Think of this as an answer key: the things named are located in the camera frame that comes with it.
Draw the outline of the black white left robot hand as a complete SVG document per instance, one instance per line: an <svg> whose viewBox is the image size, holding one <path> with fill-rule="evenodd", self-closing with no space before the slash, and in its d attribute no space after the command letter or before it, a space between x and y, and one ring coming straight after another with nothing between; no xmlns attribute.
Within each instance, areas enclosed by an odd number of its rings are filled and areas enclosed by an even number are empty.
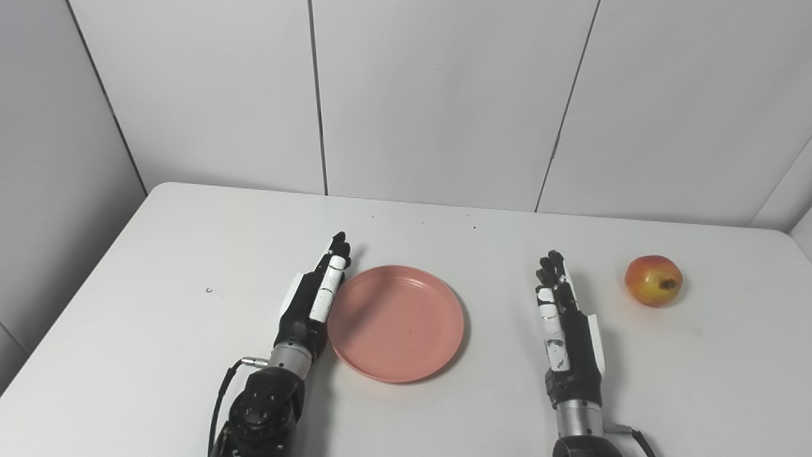
<svg viewBox="0 0 812 457"><path fill-rule="evenodd" d="M312 362L322 355L328 339L327 318L352 262L347 235L337 232L313 271L299 273L288 289L275 348L304 350Z"/></svg>

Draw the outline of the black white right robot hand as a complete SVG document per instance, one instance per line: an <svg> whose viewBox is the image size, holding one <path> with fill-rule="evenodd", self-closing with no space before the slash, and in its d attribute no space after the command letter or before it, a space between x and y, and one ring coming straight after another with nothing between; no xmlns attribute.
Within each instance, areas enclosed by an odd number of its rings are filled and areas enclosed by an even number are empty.
<svg viewBox="0 0 812 457"><path fill-rule="evenodd" d="M550 368L546 394L553 409L565 402L601 407L606 362L598 316L581 310L572 277L559 251L540 258L536 299Z"/></svg>

